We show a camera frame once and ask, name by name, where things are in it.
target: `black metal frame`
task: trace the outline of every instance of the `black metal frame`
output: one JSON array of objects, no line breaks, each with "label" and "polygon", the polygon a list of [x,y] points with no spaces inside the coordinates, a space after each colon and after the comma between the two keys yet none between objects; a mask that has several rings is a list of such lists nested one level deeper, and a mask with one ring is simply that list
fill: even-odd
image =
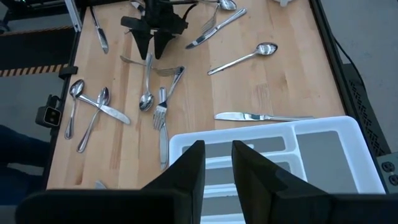
[{"label": "black metal frame", "polygon": [[[120,2],[120,0],[105,0],[105,1],[82,1],[81,6],[84,5],[100,5],[100,4],[108,4]],[[377,167],[379,175],[381,173],[380,168],[377,164],[376,157],[384,154],[391,153],[389,146],[384,138],[384,135],[381,131],[380,125],[374,115],[373,109],[370,105],[368,97],[366,95],[365,87],[358,81],[360,78],[359,74],[350,73],[350,75],[344,68],[343,63],[340,59],[340,55],[338,53],[334,36],[331,33],[330,26],[328,24],[325,12],[323,11],[322,4],[320,0],[309,0],[310,6],[312,8],[313,16],[315,18],[315,22],[317,23],[317,27],[320,33],[320,37],[322,38],[323,46],[325,48],[326,55],[329,60],[330,68],[332,74],[335,78],[336,86],[338,88],[341,102],[344,106],[346,115],[353,117],[358,123],[359,127],[362,130],[366,143],[368,144],[368,148],[373,157],[374,163]],[[85,15],[85,7],[82,8],[80,12],[81,20],[83,21]],[[74,49],[70,59],[70,66],[73,66],[75,61],[75,55],[77,52],[78,39],[80,34],[77,34],[75,37]],[[61,99],[62,102],[65,102],[65,99],[68,94],[70,77],[65,79]],[[58,138],[58,129],[54,129],[52,131],[51,138],[51,158],[53,155],[53,151],[55,149],[56,141]],[[49,166],[45,170],[45,179],[46,183],[49,177],[50,165],[52,159],[49,161]]]}]

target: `stainless steel fork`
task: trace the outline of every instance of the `stainless steel fork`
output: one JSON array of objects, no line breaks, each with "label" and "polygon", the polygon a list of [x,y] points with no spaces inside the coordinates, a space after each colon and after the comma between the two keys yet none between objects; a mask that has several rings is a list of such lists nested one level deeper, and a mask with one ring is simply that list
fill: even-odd
[{"label": "stainless steel fork", "polygon": [[[123,62],[126,62],[126,63],[133,63],[133,64],[136,64],[136,65],[146,66],[146,64],[144,64],[144,63],[140,63],[140,62],[133,61],[133,60],[131,60],[131,59],[129,59],[129,58],[123,56],[123,55],[120,55],[120,59],[121,59]],[[151,67],[151,69],[155,70],[155,72],[156,72],[159,76],[162,76],[162,77],[169,77],[169,76],[171,76],[171,75],[174,75],[175,72],[178,71],[178,68],[179,68],[179,67],[159,69],[159,68]]]},{"label": "stainless steel fork", "polygon": [[166,100],[163,102],[160,102],[154,111],[154,129],[160,130],[162,125],[164,124],[164,121],[166,119],[166,112],[167,112],[167,100],[171,97],[173,94],[174,88],[178,81],[181,79],[182,75],[184,74],[185,67],[184,66],[179,66],[178,71],[175,72],[172,86],[170,87],[170,91],[167,94]]}]

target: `blue jeans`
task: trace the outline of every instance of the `blue jeans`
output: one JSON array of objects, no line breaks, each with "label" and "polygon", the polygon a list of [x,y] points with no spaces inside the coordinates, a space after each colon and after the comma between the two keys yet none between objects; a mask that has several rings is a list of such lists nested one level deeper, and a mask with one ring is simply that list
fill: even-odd
[{"label": "blue jeans", "polygon": [[17,205],[42,186],[42,177],[8,168],[8,163],[44,167],[50,144],[0,125],[0,205]]}]

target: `black cable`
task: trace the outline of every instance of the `black cable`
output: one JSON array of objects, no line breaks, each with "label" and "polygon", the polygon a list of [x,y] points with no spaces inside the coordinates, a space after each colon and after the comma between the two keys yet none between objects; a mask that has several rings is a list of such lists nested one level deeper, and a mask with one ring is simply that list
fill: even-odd
[{"label": "black cable", "polygon": [[358,70],[358,68],[355,66],[353,60],[351,59],[351,57],[348,56],[348,54],[346,53],[346,51],[343,49],[343,47],[340,45],[340,43],[336,40],[336,37],[334,37],[334,40],[337,44],[337,46],[340,48],[340,50],[342,51],[342,53],[344,54],[344,56],[348,59],[348,61],[353,65],[353,68],[355,70],[355,72],[358,74],[359,79],[361,80],[361,85],[363,86],[363,88],[365,88],[365,82],[363,82],[362,76]]}]

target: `wood grain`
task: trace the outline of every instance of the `wood grain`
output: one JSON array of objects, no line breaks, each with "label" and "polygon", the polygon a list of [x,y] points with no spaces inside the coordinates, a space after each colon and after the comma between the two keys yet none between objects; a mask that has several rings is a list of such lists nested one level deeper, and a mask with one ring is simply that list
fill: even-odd
[{"label": "wood grain", "polygon": [[[169,137],[263,124],[213,119],[225,111],[315,117],[344,114],[308,1],[296,0],[286,8],[271,0],[236,3],[248,9],[245,16],[200,46],[185,50],[200,35],[200,27],[214,10],[210,5],[199,4],[188,15],[188,29],[169,43],[161,60],[154,62],[159,68],[187,68],[168,102]],[[175,6],[175,11],[183,15],[187,7]],[[110,188],[139,189],[161,173],[159,134],[152,128],[154,107],[148,112],[141,112],[138,107],[144,68],[119,59],[119,55],[125,55],[142,62],[132,35],[124,35],[126,28],[120,26],[122,16],[138,17],[138,12],[128,2],[96,6],[95,11],[106,33],[109,53],[103,53],[87,12],[75,61],[79,71],[71,83],[84,79],[84,92],[92,98],[102,87],[108,87],[110,106],[123,111],[132,124],[122,124],[100,113],[86,151],[79,154],[76,147],[96,108],[78,102],[74,137],[65,140],[63,132],[72,108],[72,98],[68,96],[49,189],[93,188],[96,180]],[[230,15],[221,11],[218,22]],[[212,76],[206,74],[211,68],[252,52],[260,42],[275,42],[279,49],[270,57],[257,57]],[[157,97],[160,86],[169,89],[171,81],[172,77],[158,77],[153,72],[152,94]]]}]

